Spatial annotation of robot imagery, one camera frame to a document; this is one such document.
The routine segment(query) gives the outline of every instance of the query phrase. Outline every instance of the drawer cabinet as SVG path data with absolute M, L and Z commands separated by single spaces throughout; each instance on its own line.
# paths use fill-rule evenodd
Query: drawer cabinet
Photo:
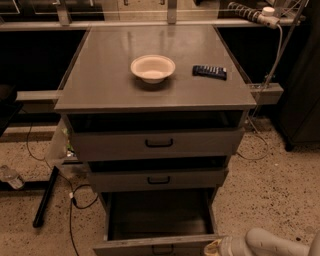
M 215 28 L 92 28 L 84 45 L 55 109 L 105 208 L 104 240 L 94 251 L 203 255 L 217 237 L 216 190 L 255 106 Z M 176 64 L 154 85 L 128 68 L 150 49 Z M 225 67 L 228 79 L 194 77 L 197 63 Z

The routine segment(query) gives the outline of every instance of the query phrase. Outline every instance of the countertop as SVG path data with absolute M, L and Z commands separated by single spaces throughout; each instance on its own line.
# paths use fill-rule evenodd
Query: countertop
M 94 27 L 55 110 L 104 113 L 248 110 L 255 101 L 211 25 Z M 173 75 L 150 85 L 130 71 L 134 59 L 158 54 L 176 64 Z M 192 76 L 193 65 L 221 66 L 227 81 Z

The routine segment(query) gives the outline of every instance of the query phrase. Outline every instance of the gray drawer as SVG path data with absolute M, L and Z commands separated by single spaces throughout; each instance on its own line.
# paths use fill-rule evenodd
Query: gray drawer
M 95 192 L 146 191 L 184 188 L 216 188 L 223 184 L 227 170 L 160 170 L 90 173 Z
M 71 143 L 80 161 L 107 161 L 235 154 L 243 130 L 76 133 Z
M 203 255 L 217 238 L 206 190 L 112 193 L 107 205 L 98 256 Z

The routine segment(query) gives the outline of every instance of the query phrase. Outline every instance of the white bowl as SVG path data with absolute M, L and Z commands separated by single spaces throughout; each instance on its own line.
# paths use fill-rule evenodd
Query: white bowl
M 131 63 L 131 71 L 149 84 L 157 84 L 170 76 L 176 68 L 174 62 L 161 55 L 145 55 Z

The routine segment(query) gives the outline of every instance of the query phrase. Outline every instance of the open drawer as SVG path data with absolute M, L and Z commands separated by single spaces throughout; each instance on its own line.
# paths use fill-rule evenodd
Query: open drawer
M 75 133 L 71 143 L 81 161 L 226 156 L 235 154 L 243 129 Z
M 205 189 L 102 194 L 106 234 L 98 256 L 203 255 L 217 238 Z
M 228 170 L 225 157 L 89 162 L 95 192 L 217 188 Z

